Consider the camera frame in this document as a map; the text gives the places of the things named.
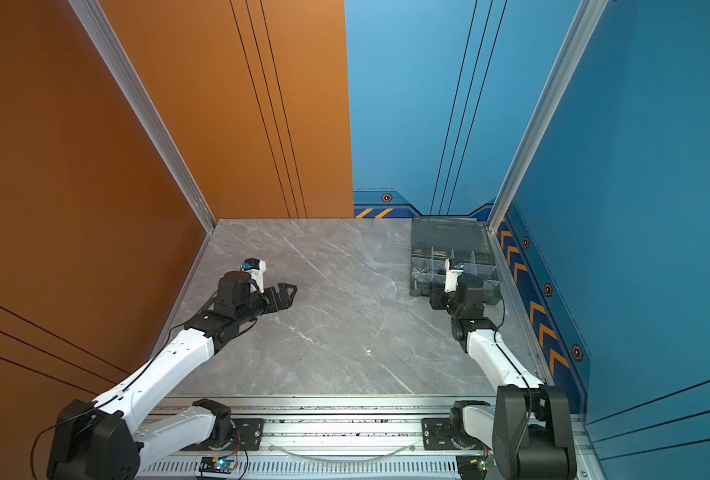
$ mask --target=brown wall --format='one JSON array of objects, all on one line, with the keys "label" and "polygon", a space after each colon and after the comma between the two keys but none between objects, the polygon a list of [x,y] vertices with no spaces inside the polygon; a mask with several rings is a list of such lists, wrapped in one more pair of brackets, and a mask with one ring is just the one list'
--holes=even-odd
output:
[{"label": "brown wall", "polygon": [[352,217],[343,0],[100,4],[216,218]]},{"label": "brown wall", "polygon": [[0,310],[93,372],[0,333],[0,478],[28,478],[34,435],[148,357],[203,237],[66,0],[0,0],[0,304],[119,367]]}]

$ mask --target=yellow arrow marking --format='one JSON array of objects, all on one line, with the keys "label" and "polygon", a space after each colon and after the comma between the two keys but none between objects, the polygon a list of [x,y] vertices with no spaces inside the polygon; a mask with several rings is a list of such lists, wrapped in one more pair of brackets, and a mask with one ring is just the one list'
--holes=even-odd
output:
[{"label": "yellow arrow marking", "polygon": [[568,360],[563,358],[563,356],[560,353],[557,353],[556,351],[550,349],[549,351],[549,371],[554,373],[554,361],[558,360],[560,363],[565,365],[565,368],[570,369],[571,367],[568,366]]},{"label": "yellow arrow marking", "polygon": [[520,250],[518,250],[518,248],[516,246],[508,246],[507,247],[507,264],[508,265],[512,264],[512,252],[519,254]]},{"label": "yellow arrow marking", "polygon": [[514,282],[518,282],[518,270],[522,270],[523,272],[528,272],[528,269],[525,268],[525,265],[519,264],[518,262],[514,263]]},{"label": "yellow arrow marking", "polygon": [[554,334],[554,331],[552,331],[552,329],[550,329],[550,328],[547,328],[547,327],[544,326],[544,324],[542,323],[541,325],[539,325],[539,345],[541,345],[542,348],[544,348],[544,334],[545,334],[545,333],[546,333],[547,335],[550,335],[550,336],[551,336],[552,338],[554,338],[555,340],[558,339],[558,336],[556,336],[556,335]]},{"label": "yellow arrow marking", "polygon": [[547,312],[544,311],[544,307],[542,307],[538,303],[532,301],[531,302],[531,324],[532,325],[534,324],[534,310],[538,310],[538,311],[542,312],[543,314],[547,315]]},{"label": "yellow arrow marking", "polygon": [[384,216],[387,215],[391,211],[392,211],[392,209],[388,208],[387,210],[384,210],[383,212],[381,212],[379,215],[375,216],[375,218],[384,218]]},{"label": "yellow arrow marking", "polygon": [[502,232],[502,250],[504,249],[504,237],[512,236],[512,232]]}]

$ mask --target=chevron stripe pattern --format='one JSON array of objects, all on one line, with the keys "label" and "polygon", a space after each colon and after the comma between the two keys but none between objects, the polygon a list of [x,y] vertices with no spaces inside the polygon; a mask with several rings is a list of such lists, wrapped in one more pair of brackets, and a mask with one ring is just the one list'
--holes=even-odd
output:
[{"label": "chevron stripe pattern", "polygon": [[534,329],[534,335],[542,348],[542,355],[549,365],[555,384],[566,391],[572,413],[581,413],[586,404],[586,391],[573,372],[573,358],[547,308],[542,289],[529,270],[528,259],[524,255],[517,236],[512,231],[507,218],[499,225],[497,238],[507,259],[510,273],[518,287],[525,311]]}]

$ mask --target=black line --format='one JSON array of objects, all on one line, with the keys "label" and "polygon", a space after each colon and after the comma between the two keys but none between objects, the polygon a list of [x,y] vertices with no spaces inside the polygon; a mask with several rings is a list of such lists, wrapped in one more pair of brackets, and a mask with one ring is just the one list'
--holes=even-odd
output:
[{"label": "black line", "polygon": [[66,343],[72,345],[74,348],[80,350],[81,352],[87,353],[87,354],[89,354],[90,356],[92,356],[93,358],[98,359],[98,360],[101,360],[102,362],[106,363],[107,365],[113,366],[114,368],[120,370],[121,372],[130,375],[129,372],[126,372],[125,370],[121,369],[119,366],[117,366],[117,365],[115,365],[115,364],[113,364],[113,363],[110,363],[110,362],[108,362],[107,360],[104,360],[103,358],[101,358],[101,357],[98,356],[98,355],[94,355],[94,354],[91,353],[90,351],[87,351],[86,349],[81,348],[81,347],[75,345],[74,343],[70,342],[69,340],[67,340],[67,339],[65,339],[65,338],[63,338],[63,337],[60,337],[59,335],[56,335],[55,333],[53,333],[53,332],[50,331],[50,330],[46,330],[45,328],[41,327],[41,326],[38,325],[37,323],[25,319],[23,316],[19,315],[18,313],[11,312],[9,309],[5,308],[5,307],[2,306],[2,305],[0,305],[0,310],[3,310],[4,312],[10,313],[11,315],[14,315],[16,318],[18,318],[18,319],[20,319],[20,320],[23,320],[23,321],[25,321],[26,323],[29,323],[29,324],[32,325],[33,327],[38,328],[38,329],[40,329],[40,330],[46,332],[47,334],[49,334],[49,335],[51,335],[51,336],[55,336],[56,338],[58,338],[58,339],[61,340],[62,342],[66,342]]},{"label": "black line", "polygon": [[14,365],[16,365],[16,366],[20,366],[21,368],[23,368],[23,369],[25,369],[25,370],[29,370],[30,372],[39,373],[39,374],[41,374],[41,375],[43,375],[43,376],[48,377],[49,379],[56,380],[57,382],[61,382],[61,383],[65,384],[65,385],[73,386],[73,387],[76,388],[76,389],[82,390],[82,391],[84,391],[84,392],[91,393],[91,395],[98,395],[98,393],[96,393],[96,392],[92,392],[91,390],[86,390],[86,389],[84,389],[83,387],[74,385],[74,384],[72,384],[72,383],[70,383],[70,382],[65,382],[65,381],[62,380],[62,379],[57,379],[55,376],[50,376],[49,374],[43,373],[43,372],[41,372],[41,371],[39,371],[39,370],[31,369],[31,368],[29,368],[28,366],[24,366],[24,365],[22,365],[21,363],[16,363],[16,362],[14,362],[13,360],[8,360],[8,359],[3,358],[3,357],[1,357],[1,356],[0,356],[0,360],[3,360],[4,362],[12,363],[12,364],[14,364]]},{"label": "black line", "polygon": [[606,458],[598,458],[598,460],[612,460],[614,458],[621,458],[621,457],[629,457],[633,455],[639,455],[641,453],[651,453],[651,452],[658,452],[659,450],[667,450],[668,448],[677,448],[677,447],[687,447],[689,445],[696,445],[698,443],[706,443],[710,442],[710,438],[704,438],[703,440],[694,440],[693,442],[686,442],[686,443],[678,443],[677,445],[670,445],[666,447],[658,447],[658,448],[649,448],[648,450],[641,450],[640,452],[632,452],[632,453],[625,453],[623,455],[616,455],[612,457],[606,457]]},{"label": "black line", "polygon": [[270,100],[270,110],[272,110],[272,118],[275,121],[275,130],[277,131],[277,141],[280,143],[280,152],[283,154],[283,163],[286,166],[286,176],[288,177],[288,186],[291,188],[291,198],[293,198],[293,208],[296,210],[296,217],[299,215],[299,206],[296,205],[296,194],[293,193],[293,185],[291,183],[291,172],[288,171],[288,161],[286,160],[286,149],[283,148],[283,139],[280,138],[280,127],[277,126],[277,116],[275,116],[275,107],[272,105],[272,93],[270,93],[270,84],[266,80],[266,72],[264,72],[264,62],[261,59],[261,50],[259,50],[259,41],[256,40],[256,30],[254,29],[254,20],[251,17],[251,9],[246,2],[246,10],[248,11],[248,21],[251,24],[251,31],[254,33],[254,44],[256,44],[256,52],[259,55],[259,65],[261,66],[261,74],[264,76],[264,86],[266,87],[266,96]]},{"label": "black line", "polygon": [[620,414],[622,414],[622,413],[626,413],[626,412],[628,412],[629,410],[635,410],[636,408],[640,408],[640,407],[642,407],[642,406],[646,406],[646,405],[649,405],[649,404],[651,404],[651,403],[658,402],[659,400],[664,400],[665,398],[669,398],[669,397],[671,397],[671,396],[676,396],[678,393],[687,392],[688,390],[695,389],[695,388],[700,387],[700,386],[702,386],[702,385],[706,385],[707,383],[710,383],[710,379],[709,379],[709,380],[705,380],[705,381],[703,381],[703,382],[701,382],[701,383],[697,383],[697,384],[692,385],[692,386],[690,386],[690,387],[687,387],[687,388],[684,388],[684,389],[681,389],[681,390],[677,390],[676,392],[667,393],[667,395],[665,395],[665,396],[661,396],[661,397],[659,397],[659,398],[654,398],[653,400],[648,400],[647,402],[643,402],[643,403],[641,403],[641,404],[639,404],[639,405],[636,405],[636,406],[633,406],[633,407],[630,407],[630,408],[625,408],[624,410],[621,410],[620,412],[611,413],[610,415],[607,415],[607,416],[605,416],[605,417],[603,417],[603,418],[598,418],[597,420],[593,420],[593,421],[591,421],[591,422],[588,422],[587,425],[592,425],[593,423],[600,422],[600,421],[602,421],[602,420],[605,420],[606,418],[610,418],[610,417],[614,417],[614,416],[620,415]]},{"label": "black line", "polygon": [[[480,106],[480,97],[483,96],[483,87],[485,86],[485,79],[488,78],[488,69],[491,67],[491,59],[494,56],[494,49],[496,48],[496,40],[498,39],[499,30],[502,28],[502,20],[504,19],[504,12],[507,11],[507,2],[504,0],[504,8],[502,9],[502,17],[499,19],[499,26],[496,28],[496,36],[494,37],[494,45],[491,46],[491,54],[488,56],[488,65],[485,67],[485,74],[483,75],[483,84],[480,85],[480,93],[478,94],[478,102],[475,104],[475,113],[472,114],[472,123],[469,125],[469,131],[467,132],[467,141],[464,143],[464,151],[462,152],[462,159],[458,162],[458,170],[456,170],[456,180],[453,182],[453,190],[451,191],[451,199],[448,201],[448,209],[446,214],[451,211],[451,202],[453,202],[453,195],[456,193],[456,183],[458,182],[458,176],[462,172],[462,164],[464,164],[464,156],[467,153],[467,145],[469,145],[469,137],[472,135],[472,127],[475,126],[475,117],[478,114],[478,107]],[[448,170],[448,176],[451,176],[450,169]]]},{"label": "black line", "polygon": [[52,356],[52,357],[55,358],[55,359],[62,360],[62,362],[68,363],[68,364],[72,365],[72,366],[73,366],[74,368],[76,368],[76,369],[80,369],[80,370],[83,370],[84,372],[88,372],[88,373],[90,373],[91,375],[97,376],[97,377],[99,377],[99,378],[102,379],[102,380],[107,380],[108,382],[110,382],[110,383],[113,384],[113,385],[114,385],[115,383],[117,383],[117,382],[114,381],[114,380],[110,380],[110,379],[107,379],[107,378],[102,377],[102,376],[99,375],[98,373],[93,373],[91,370],[84,369],[84,368],[81,367],[80,365],[75,365],[74,363],[70,362],[69,360],[64,360],[64,359],[61,358],[60,356],[56,356],[56,355],[54,355],[54,354],[51,353],[51,352],[47,352],[47,351],[43,350],[42,348],[36,347],[36,346],[34,346],[33,344],[31,344],[31,343],[28,343],[28,342],[23,341],[22,339],[16,338],[14,335],[11,335],[11,334],[9,334],[9,333],[6,333],[6,332],[4,332],[4,331],[2,331],[2,330],[0,330],[0,333],[3,334],[3,335],[5,335],[6,337],[8,337],[8,338],[10,338],[10,339],[14,339],[14,340],[16,340],[17,342],[20,342],[20,343],[25,344],[26,346],[30,346],[30,347],[32,347],[33,349],[35,349],[35,350],[37,350],[37,351],[39,351],[39,352],[43,352],[43,353],[46,354],[46,355]]},{"label": "black line", "polygon": [[472,9],[472,20],[469,22],[469,33],[467,33],[467,43],[464,45],[464,55],[462,56],[462,66],[458,70],[458,80],[456,81],[456,93],[453,95],[453,105],[451,105],[451,117],[448,119],[448,129],[446,130],[446,141],[443,142],[443,152],[440,154],[440,166],[438,167],[438,177],[435,180],[435,191],[432,192],[432,204],[429,206],[429,214],[432,215],[432,208],[435,207],[435,196],[438,194],[438,182],[440,181],[440,172],[443,169],[443,157],[446,155],[446,144],[448,144],[448,134],[451,132],[451,120],[453,120],[453,111],[456,108],[456,97],[458,95],[458,86],[462,82],[462,72],[464,72],[464,61],[467,57],[467,48],[469,47],[469,37],[472,35],[472,24],[475,23],[475,11],[478,9],[478,0],[475,0],[475,7]]},{"label": "black line", "polygon": [[286,119],[286,130],[288,131],[288,141],[291,144],[291,157],[293,158],[293,168],[296,170],[296,181],[299,182],[299,195],[302,197],[302,208],[304,209],[304,217],[309,218],[306,212],[306,203],[304,201],[304,189],[302,188],[302,179],[299,177],[299,166],[296,164],[296,152],[293,150],[293,139],[291,137],[291,129],[288,125],[288,113],[286,113],[286,103],[283,101],[283,90],[280,88],[280,77],[277,74],[277,65],[275,64],[275,54],[272,50],[272,41],[270,40],[270,28],[266,24],[266,16],[264,15],[264,2],[259,0],[261,5],[261,16],[264,18],[264,30],[266,31],[266,40],[270,44],[270,55],[272,56],[272,66],[275,69],[275,80],[277,80],[277,91],[280,92],[280,106],[283,108],[283,117]]},{"label": "black line", "polygon": [[235,14],[235,5],[233,5],[232,0],[230,0],[230,7],[232,7],[232,16],[235,18],[235,26],[237,27],[237,36],[240,37],[240,46],[243,47],[243,55],[246,58],[246,66],[248,67],[248,75],[251,77],[251,84],[254,86],[254,95],[256,96],[256,104],[259,105],[259,115],[261,115],[261,123],[264,124],[264,133],[266,134],[266,142],[270,145],[270,153],[272,154],[272,161],[275,164],[275,173],[277,173],[277,183],[280,184],[280,192],[283,194],[283,203],[286,206],[286,213],[288,214],[288,218],[291,218],[291,210],[288,210],[288,200],[286,199],[286,191],[283,189],[283,182],[280,181],[280,170],[278,170],[278,168],[277,168],[277,160],[275,159],[275,151],[272,149],[272,142],[270,141],[270,131],[266,128],[266,122],[264,121],[264,112],[261,110],[261,102],[259,102],[259,92],[256,90],[256,82],[254,82],[254,74],[251,72],[251,64],[248,63],[248,53],[246,53],[246,46],[243,43],[243,34],[240,33],[240,25],[237,24],[237,15]]},{"label": "black line", "polygon": [[600,440],[593,440],[592,443],[603,442],[603,441],[605,441],[605,440],[611,440],[612,438],[616,438],[616,437],[621,437],[621,436],[629,435],[629,434],[631,434],[631,433],[642,432],[643,430],[648,430],[648,428],[661,427],[662,425],[668,425],[668,424],[670,424],[670,423],[679,422],[680,420],[687,420],[688,418],[694,418],[694,417],[706,415],[707,413],[710,413],[710,410],[705,410],[704,412],[699,412],[699,413],[694,413],[694,414],[691,414],[691,415],[686,415],[685,417],[674,418],[674,419],[672,419],[672,420],[667,420],[666,422],[657,423],[656,425],[649,425],[649,426],[647,426],[647,427],[638,428],[638,429],[636,429],[636,430],[629,430],[628,432],[620,433],[620,434],[618,434],[618,435],[614,435],[614,436],[610,436],[610,437],[606,437],[606,438],[601,438]]},{"label": "black line", "polygon": [[451,169],[453,168],[453,158],[456,156],[456,148],[458,147],[458,140],[462,136],[462,127],[464,126],[464,117],[467,114],[467,105],[469,104],[469,94],[472,92],[472,84],[475,83],[475,72],[478,70],[478,62],[480,61],[480,51],[483,50],[483,40],[485,40],[485,32],[488,30],[488,19],[491,17],[491,8],[494,5],[494,1],[491,0],[491,5],[488,6],[488,16],[485,17],[485,26],[483,27],[483,35],[480,37],[480,46],[478,47],[478,56],[475,59],[475,67],[472,69],[472,79],[469,81],[469,90],[467,90],[467,99],[464,101],[464,110],[462,110],[462,121],[458,123],[458,132],[456,132],[456,142],[453,146],[453,153],[451,154],[451,163],[448,166],[448,176],[446,177],[446,186],[443,188],[443,196],[440,198],[440,208],[438,213],[443,210],[443,201],[446,199],[446,190],[448,189],[448,179],[451,177]]}]

